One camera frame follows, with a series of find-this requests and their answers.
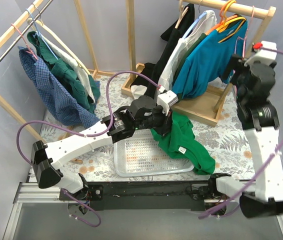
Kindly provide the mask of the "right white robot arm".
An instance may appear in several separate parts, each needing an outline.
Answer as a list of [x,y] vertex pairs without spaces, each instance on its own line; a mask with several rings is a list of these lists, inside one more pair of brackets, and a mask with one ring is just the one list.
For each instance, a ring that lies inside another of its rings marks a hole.
[[230,83],[237,88],[237,116],[248,140],[255,175],[247,183],[228,173],[212,174],[208,194],[235,200],[250,218],[283,214],[283,167],[279,153],[279,117],[268,97],[275,85],[274,59],[244,59],[233,54],[221,79],[234,71]]

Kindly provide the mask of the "white plastic basket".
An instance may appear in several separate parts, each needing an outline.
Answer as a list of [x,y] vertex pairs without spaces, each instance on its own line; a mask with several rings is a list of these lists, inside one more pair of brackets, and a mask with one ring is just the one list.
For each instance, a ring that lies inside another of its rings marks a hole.
[[172,159],[159,146],[150,130],[113,145],[116,173],[125,178],[190,172],[194,165],[186,158]]

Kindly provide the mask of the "yellow hanger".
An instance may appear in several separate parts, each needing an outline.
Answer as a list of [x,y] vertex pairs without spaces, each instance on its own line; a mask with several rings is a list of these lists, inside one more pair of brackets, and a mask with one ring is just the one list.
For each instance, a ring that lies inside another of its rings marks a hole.
[[224,36],[218,41],[218,43],[223,43],[232,38],[241,27],[247,23],[247,19],[241,15],[233,15],[225,23],[217,28],[219,34],[224,33]]

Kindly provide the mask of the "bright green t shirt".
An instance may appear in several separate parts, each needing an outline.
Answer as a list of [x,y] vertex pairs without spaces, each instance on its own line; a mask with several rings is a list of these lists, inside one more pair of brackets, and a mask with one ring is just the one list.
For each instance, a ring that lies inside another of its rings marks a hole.
[[172,113],[171,131],[164,136],[151,130],[158,146],[172,159],[188,159],[198,175],[211,175],[216,161],[207,149],[195,139],[191,120],[178,112]]

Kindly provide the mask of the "teal blue t shirt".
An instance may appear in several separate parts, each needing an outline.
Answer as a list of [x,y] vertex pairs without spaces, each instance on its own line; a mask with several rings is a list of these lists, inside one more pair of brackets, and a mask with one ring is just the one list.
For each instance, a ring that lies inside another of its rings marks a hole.
[[229,40],[218,43],[225,36],[215,29],[197,46],[198,51],[198,82],[195,97],[206,92],[208,83],[222,76],[232,54],[243,55],[244,37],[248,28],[246,22]]

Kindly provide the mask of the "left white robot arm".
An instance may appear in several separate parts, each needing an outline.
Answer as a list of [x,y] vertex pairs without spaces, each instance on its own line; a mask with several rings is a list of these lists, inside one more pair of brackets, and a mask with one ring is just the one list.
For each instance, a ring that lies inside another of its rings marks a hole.
[[171,106],[177,101],[172,91],[159,94],[156,100],[143,95],[83,130],[81,136],[72,135],[47,144],[35,142],[31,163],[38,187],[63,188],[75,199],[83,200],[88,194],[88,183],[82,174],[65,169],[65,164],[99,147],[130,138],[137,130],[153,129],[160,135],[167,134],[172,126]]

